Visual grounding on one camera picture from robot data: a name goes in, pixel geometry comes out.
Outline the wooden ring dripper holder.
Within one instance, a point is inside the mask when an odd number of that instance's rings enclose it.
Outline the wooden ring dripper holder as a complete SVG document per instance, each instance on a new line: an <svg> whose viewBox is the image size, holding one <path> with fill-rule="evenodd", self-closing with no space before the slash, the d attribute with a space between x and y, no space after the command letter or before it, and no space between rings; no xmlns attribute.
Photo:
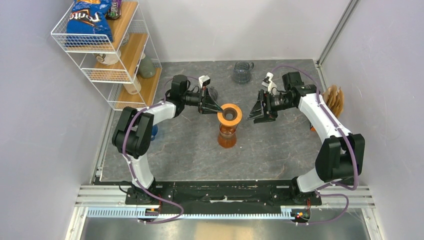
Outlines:
<svg viewBox="0 0 424 240"><path fill-rule="evenodd" d="M238 125L243 117L242 110L233 103L226 103L221 106L222 112L217 113L217 119L221 125L233 127Z"/></svg>

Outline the orange glass carafe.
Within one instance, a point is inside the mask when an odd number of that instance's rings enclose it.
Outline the orange glass carafe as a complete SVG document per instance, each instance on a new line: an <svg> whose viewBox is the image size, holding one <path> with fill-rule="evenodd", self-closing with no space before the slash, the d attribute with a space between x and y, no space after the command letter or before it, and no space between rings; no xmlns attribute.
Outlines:
<svg viewBox="0 0 424 240"><path fill-rule="evenodd" d="M228 149L236 145L236 129L235 126L226 126L222 124L219 126L217 141L221 147Z"/></svg>

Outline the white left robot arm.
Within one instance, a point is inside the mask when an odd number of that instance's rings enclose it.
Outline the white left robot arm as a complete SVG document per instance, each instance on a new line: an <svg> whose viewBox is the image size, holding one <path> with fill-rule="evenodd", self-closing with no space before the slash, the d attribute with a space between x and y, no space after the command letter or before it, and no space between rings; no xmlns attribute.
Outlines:
<svg viewBox="0 0 424 240"><path fill-rule="evenodd" d="M112 135L112 144L125 158L132 185L150 196L152 193L149 188L155 178L150 171L147 151L151 144L153 127L178 117L186 106L196 107L204 115L223 112L209 93L209 76L198 78L197 91L190 89L191 82L186 75L175 75L170 83L170 89L158 103L141 109L125 107Z"/></svg>

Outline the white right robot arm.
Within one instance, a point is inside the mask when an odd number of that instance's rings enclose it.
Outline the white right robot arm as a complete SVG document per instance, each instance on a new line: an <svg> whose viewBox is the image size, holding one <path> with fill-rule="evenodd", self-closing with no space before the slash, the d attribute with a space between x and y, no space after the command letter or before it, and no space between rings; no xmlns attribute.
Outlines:
<svg viewBox="0 0 424 240"><path fill-rule="evenodd" d="M268 72L263 80L267 90L258 92L248 115L255 124L273 122L283 110L297 108L315 128L321 147L314 168L291 180L292 198L301 198L329 186L341 186L354 191L359 185L365 152L365 139L343 126L325 104L314 84L304 84L298 71L283 75L282 91Z"/></svg>

